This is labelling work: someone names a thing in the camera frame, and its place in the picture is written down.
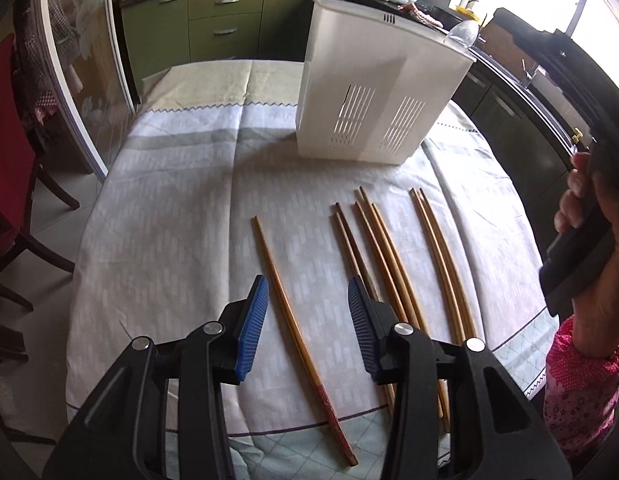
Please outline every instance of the finger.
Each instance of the finger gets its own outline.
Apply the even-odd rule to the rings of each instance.
[[[580,227],[583,223],[583,209],[576,195],[570,189],[564,192],[560,199],[560,211],[572,227]]]
[[[593,183],[601,211],[611,223],[619,247],[619,191],[598,172],[594,173]]]
[[[583,198],[589,191],[590,179],[579,170],[572,170],[567,176],[567,185],[578,198]]]
[[[569,220],[565,215],[563,215],[562,211],[556,211],[556,214],[554,215],[554,229],[557,233],[566,233],[571,228],[572,227],[569,224]]]
[[[587,166],[589,165],[590,158],[592,157],[591,153],[586,152],[576,152],[571,157],[572,165],[583,173],[587,173]]]

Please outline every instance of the tiled floor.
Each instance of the tiled floor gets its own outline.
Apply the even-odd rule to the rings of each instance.
[[[70,210],[37,182],[32,234],[74,261],[100,184],[94,174],[85,173],[70,146],[58,147],[47,167],[61,187],[80,202],[80,208]],[[0,323],[24,334],[29,355],[29,362],[11,367],[0,376],[0,410],[8,426],[58,440],[67,424],[65,349],[72,277],[25,251],[0,274],[0,282],[34,305],[34,311],[28,314],[0,298]],[[15,447],[40,475],[51,447]]]

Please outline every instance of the white plastic basket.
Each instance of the white plastic basket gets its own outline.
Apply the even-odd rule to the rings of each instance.
[[[314,0],[296,112],[299,153],[402,164],[475,58],[445,35],[341,0]]]

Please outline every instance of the wrist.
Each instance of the wrist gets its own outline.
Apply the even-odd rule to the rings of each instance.
[[[611,357],[619,347],[619,316],[587,319],[574,314],[572,344],[584,357]]]

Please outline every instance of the ventilation slot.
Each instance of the ventilation slot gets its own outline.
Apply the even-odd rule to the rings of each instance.
[[[365,114],[374,97],[373,88],[365,88],[358,85],[350,85],[347,88],[343,106],[338,114],[334,133],[329,143],[331,148],[348,148],[356,140]]]
[[[425,101],[404,97],[379,144],[378,151],[387,155],[396,153],[424,107]]]

